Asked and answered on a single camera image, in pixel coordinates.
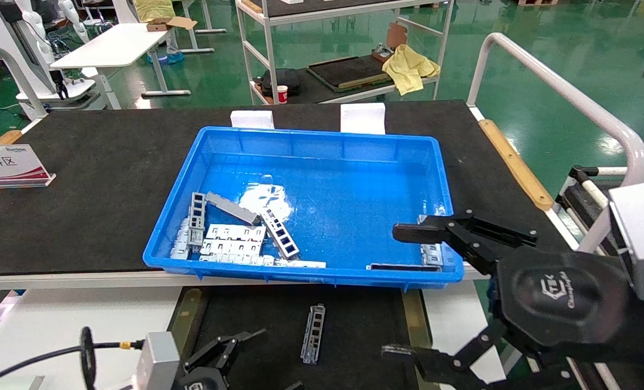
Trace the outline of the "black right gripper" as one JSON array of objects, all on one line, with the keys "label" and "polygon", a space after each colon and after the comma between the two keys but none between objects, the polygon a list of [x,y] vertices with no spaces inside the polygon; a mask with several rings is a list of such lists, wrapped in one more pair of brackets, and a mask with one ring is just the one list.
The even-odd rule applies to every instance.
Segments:
[{"label": "black right gripper", "polygon": [[[393,238],[445,243],[480,274],[490,275],[495,317],[532,352],[644,368],[644,300],[632,289],[618,258],[571,250],[543,252],[532,248],[538,242],[536,230],[499,224],[472,210],[427,216],[418,224],[395,224]],[[488,242],[515,250],[498,257]],[[486,327],[455,355],[388,344],[381,347],[381,356],[415,366],[425,382],[455,389],[572,388],[573,374],[566,366],[491,383],[480,379],[471,366],[507,333],[506,327]]]}]

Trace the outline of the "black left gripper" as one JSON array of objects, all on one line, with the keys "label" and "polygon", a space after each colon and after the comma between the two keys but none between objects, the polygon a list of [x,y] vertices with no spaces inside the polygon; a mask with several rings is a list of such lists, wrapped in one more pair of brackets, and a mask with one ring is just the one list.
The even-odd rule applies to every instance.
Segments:
[{"label": "black left gripper", "polygon": [[[215,337],[185,361],[186,374],[178,379],[178,389],[229,389],[225,375],[238,356],[238,346],[265,332],[263,328]],[[292,383],[284,390],[304,390],[304,383]]]}]

